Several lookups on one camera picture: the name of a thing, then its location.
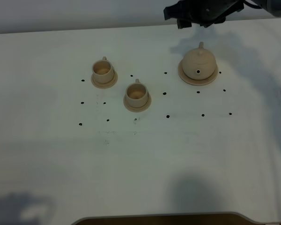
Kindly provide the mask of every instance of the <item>inside of cup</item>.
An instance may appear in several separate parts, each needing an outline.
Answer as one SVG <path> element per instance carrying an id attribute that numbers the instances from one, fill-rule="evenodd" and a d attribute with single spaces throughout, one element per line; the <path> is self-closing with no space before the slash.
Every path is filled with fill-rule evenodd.
<path id="1" fill-rule="evenodd" d="M 145 96 L 145 94 L 146 88 L 139 83 L 133 84 L 127 89 L 127 95 L 132 99 L 140 99 Z"/>
<path id="2" fill-rule="evenodd" d="M 104 75 L 111 70 L 111 64 L 107 61 L 99 61 L 94 64 L 93 70 L 96 74 Z"/>

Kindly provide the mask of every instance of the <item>white tabletop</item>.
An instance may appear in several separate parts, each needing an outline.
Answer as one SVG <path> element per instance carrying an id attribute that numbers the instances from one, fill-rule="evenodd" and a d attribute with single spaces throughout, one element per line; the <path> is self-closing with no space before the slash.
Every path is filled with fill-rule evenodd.
<path id="1" fill-rule="evenodd" d="M 221 74 L 195 87 L 177 66 L 200 41 Z M 281 19 L 0 35 L 0 223 L 219 212 L 281 222 Z"/>

